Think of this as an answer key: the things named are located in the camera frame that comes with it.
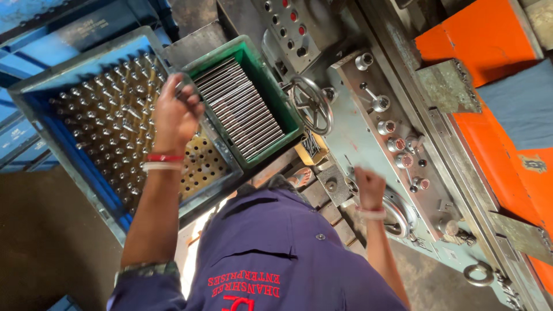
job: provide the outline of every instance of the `man's right hand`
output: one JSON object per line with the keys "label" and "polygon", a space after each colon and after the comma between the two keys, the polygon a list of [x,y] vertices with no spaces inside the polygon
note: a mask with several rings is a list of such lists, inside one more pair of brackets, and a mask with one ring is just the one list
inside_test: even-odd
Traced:
{"label": "man's right hand", "polygon": [[355,179],[359,187],[360,208],[365,211],[381,211],[382,196],[386,189],[386,180],[371,170],[355,168]]}

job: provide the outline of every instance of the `orange cover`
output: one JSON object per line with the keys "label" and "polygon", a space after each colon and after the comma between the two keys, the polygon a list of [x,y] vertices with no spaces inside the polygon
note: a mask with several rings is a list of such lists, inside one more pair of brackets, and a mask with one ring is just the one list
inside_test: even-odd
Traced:
{"label": "orange cover", "polygon": [[[426,65],[457,58],[471,73],[474,87],[537,64],[541,51],[517,2],[477,0],[415,39]],[[517,151],[490,109],[454,113],[499,204],[534,225],[553,228],[553,148]],[[545,288],[553,293],[553,267],[531,258]]]}

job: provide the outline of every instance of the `embroidered logo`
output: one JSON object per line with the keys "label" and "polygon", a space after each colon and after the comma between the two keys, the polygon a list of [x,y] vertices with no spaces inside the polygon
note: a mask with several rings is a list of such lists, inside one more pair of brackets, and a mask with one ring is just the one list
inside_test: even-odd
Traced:
{"label": "embroidered logo", "polygon": [[[261,282],[270,283],[270,285],[262,284]],[[215,297],[223,291],[235,291],[247,292],[248,294],[263,294],[280,298],[280,288],[276,286],[280,285],[280,275],[273,273],[240,270],[240,272],[231,272],[221,276],[209,278],[207,280],[207,285],[215,286],[212,289],[211,297]]]}
{"label": "embroidered logo", "polygon": [[232,300],[234,302],[232,303],[232,306],[231,306],[230,309],[222,308],[221,311],[236,311],[236,309],[238,308],[238,306],[240,304],[247,305],[248,306],[248,311],[253,311],[253,305],[254,305],[253,299],[236,297],[236,296],[228,296],[228,295],[224,295],[223,299]]}

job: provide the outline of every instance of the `handwheel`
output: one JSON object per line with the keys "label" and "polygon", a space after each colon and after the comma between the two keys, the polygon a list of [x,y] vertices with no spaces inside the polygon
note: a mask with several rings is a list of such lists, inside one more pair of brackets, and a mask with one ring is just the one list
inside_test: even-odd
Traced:
{"label": "handwheel", "polygon": [[330,103],[313,81],[302,76],[292,77],[288,95],[308,129],[321,136],[332,131],[334,117]]}

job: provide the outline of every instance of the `red thread bracelet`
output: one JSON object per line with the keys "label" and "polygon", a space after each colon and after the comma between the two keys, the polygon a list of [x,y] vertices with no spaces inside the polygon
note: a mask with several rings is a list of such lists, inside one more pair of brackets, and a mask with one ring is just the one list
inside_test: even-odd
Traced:
{"label": "red thread bracelet", "polygon": [[150,162],[180,162],[184,160],[181,155],[165,155],[165,154],[149,154],[148,161]]}

